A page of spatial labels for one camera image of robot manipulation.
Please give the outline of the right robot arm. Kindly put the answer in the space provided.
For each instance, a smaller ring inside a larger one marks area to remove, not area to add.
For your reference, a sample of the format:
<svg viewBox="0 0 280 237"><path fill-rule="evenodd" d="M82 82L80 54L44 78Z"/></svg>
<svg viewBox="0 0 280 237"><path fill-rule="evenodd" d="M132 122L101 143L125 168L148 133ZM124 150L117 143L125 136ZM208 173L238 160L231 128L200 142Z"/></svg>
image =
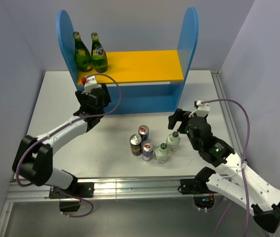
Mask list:
<svg viewBox="0 0 280 237"><path fill-rule="evenodd" d="M179 121L178 132L186 134L193 149L209 163L201 169L192 184L181 180L183 194L198 190L219 193L244 209L262 229L275 233L280 226L280 190L273 187L246 164L225 141L215 137L206 117L198 112L176 109L168 117L168 128L173 129Z"/></svg>

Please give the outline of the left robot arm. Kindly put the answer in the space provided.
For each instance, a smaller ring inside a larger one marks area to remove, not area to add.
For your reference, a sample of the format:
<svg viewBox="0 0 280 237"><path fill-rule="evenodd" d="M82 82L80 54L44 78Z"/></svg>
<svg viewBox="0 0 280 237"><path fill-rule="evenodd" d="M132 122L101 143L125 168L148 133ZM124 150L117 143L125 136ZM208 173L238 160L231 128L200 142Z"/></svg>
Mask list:
<svg viewBox="0 0 280 237"><path fill-rule="evenodd" d="M68 121L45 134L37 137L27 135L21 140L12 166L18 184L21 183L19 178L23 177L30 185L61 188L67 197L77 194L77 178L54 168L53 156L69 141L96 126L104 116L104 108L109 105L111 98L104 83L89 93L78 90L75 95L80 108Z"/></svg>

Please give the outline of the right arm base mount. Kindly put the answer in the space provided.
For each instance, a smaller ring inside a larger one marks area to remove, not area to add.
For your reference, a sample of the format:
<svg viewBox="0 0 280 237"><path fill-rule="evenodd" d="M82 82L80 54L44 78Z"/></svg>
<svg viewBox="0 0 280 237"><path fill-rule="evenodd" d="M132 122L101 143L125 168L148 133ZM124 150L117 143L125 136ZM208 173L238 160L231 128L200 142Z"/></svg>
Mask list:
<svg viewBox="0 0 280 237"><path fill-rule="evenodd" d="M177 191L182 195L191 195L194 204L198 208L212 208L214 206L214 194L205 183L195 178L181 179Z"/></svg>

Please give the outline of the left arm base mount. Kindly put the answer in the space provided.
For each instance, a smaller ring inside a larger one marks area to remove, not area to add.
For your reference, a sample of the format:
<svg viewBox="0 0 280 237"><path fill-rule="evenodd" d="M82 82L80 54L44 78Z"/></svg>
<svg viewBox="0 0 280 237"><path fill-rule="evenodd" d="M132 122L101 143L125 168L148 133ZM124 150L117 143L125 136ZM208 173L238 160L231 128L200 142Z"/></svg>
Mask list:
<svg viewBox="0 0 280 237"><path fill-rule="evenodd" d="M52 186L48 198L59 200L59 210L62 215L71 218L79 218L92 213L94 205L86 198L92 198L93 194L93 182L79 182L75 185L74 190L63 190ZM90 210L85 214L74 215L74 213L80 209L82 204L89 204Z"/></svg>

